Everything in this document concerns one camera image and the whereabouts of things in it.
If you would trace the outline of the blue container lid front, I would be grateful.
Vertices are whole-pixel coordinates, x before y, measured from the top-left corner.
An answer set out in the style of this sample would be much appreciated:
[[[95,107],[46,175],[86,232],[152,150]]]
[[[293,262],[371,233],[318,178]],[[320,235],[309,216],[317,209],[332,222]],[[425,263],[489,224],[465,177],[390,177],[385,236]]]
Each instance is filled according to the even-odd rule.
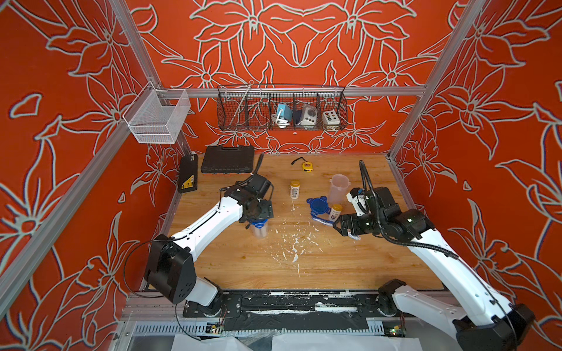
[[[265,228],[267,226],[267,222],[268,219],[263,219],[259,221],[250,222],[250,225],[253,226],[254,228],[261,230],[262,228]]]

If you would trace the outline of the clear plastic container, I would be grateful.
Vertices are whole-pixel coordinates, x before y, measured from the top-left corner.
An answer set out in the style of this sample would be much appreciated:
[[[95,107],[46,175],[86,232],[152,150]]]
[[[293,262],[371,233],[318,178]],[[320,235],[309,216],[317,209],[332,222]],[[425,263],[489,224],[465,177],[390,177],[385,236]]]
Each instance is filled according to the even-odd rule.
[[[342,205],[346,200],[348,189],[351,185],[349,178],[346,175],[335,174],[330,178],[330,189],[327,201],[330,205]]]
[[[268,232],[269,232],[268,224],[265,228],[262,228],[261,230],[259,230],[257,228],[254,228],[251,225],[250,225],[250,229],[251,229],[252,234],[256,238],[266,238],[268,236]]]

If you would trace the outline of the white bottle yellow cap back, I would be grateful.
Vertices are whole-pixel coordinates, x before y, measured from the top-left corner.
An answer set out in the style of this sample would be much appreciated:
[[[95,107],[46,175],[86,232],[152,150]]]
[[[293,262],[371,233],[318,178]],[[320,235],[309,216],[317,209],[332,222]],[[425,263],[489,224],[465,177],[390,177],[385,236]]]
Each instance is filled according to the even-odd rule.
[[[292,200],[297,200],[299,198],[299,192],[300,192],[300,181],[298,180],[293,180],[290,183],[291,186],[291,199]]]

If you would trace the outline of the white bottle yellow cap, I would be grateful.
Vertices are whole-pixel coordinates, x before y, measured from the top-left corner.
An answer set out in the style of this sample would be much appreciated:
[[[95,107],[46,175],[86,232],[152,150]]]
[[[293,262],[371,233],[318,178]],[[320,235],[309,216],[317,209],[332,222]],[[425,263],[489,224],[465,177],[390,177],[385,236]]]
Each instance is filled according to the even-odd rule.
[[[298,180],[293,180],[290,183],[291,186],[291,199],[292,200],[297,200],[299,198],[299,192],[300,192],[300,181]]]
[[[342,212],[342,206],[340,204],[333,204],[329,212],[329,220],[335,222]]]

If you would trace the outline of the blue toothbrush case back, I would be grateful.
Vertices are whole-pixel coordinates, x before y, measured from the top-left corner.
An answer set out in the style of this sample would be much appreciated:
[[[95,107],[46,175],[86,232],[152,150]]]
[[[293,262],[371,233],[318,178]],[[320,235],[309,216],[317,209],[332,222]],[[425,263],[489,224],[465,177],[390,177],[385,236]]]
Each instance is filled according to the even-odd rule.
[[[312,220],[314,220],[314,221],[316,221],[316,222],[320,222],[320,223],[322,223],[323,225],[326,225],[326,226],[329,226],[329,227],[332,227],[333,224],[334,224],[334,222],[332,222],[332,221],[330,221],[330,220],[328,220],[328,219],[322,219],[322,218],[319,218],[319,217],[317,217],[317,216],[312,216]]]

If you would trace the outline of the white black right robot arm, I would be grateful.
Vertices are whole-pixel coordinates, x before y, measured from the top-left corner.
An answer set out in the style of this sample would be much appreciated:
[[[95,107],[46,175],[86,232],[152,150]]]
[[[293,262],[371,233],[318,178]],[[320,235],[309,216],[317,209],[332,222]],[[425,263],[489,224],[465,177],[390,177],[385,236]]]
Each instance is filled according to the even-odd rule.
[[[534,313],[524,304],[511,303],[485,282],[423,213],[401,211],[386,187],[353,188],[346,197],[355,212],[336,219],[333,227],[340,235],[372,234],[408,248],[458,302],[456,306],[446,304],[392,279],[378,289],[380,314],[413,315],[452,337],[462,350],[516,350],[522,344]]]

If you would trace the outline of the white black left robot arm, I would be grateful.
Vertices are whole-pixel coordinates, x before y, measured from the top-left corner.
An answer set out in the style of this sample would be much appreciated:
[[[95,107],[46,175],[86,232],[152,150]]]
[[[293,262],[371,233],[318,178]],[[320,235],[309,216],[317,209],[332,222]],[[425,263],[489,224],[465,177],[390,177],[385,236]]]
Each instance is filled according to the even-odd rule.
[[[254,225],[271,219],[274,189],[271,181],[253,173],[222,190],[217,204],[192,225],[171,237],[159,235],[152,241],[145,281],[172,304],[189,301],[203,307],[214,305],[220,289],[197,276],[195,262],[232,224]]]

